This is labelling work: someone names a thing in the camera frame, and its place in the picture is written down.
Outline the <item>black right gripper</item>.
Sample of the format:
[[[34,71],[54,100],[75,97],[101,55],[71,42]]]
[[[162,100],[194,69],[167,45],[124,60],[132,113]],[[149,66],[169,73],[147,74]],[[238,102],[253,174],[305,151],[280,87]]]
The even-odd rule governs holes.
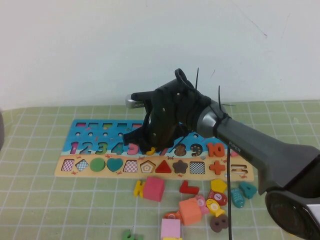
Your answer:
[[[212,136],[212,100],[201,94],[187,79],[174,79],[150,91],[147,117],[143,129],[123,135],[125,146],[138,145],[140,150],[167,148],[173,137],[194,131],[202,137]]]

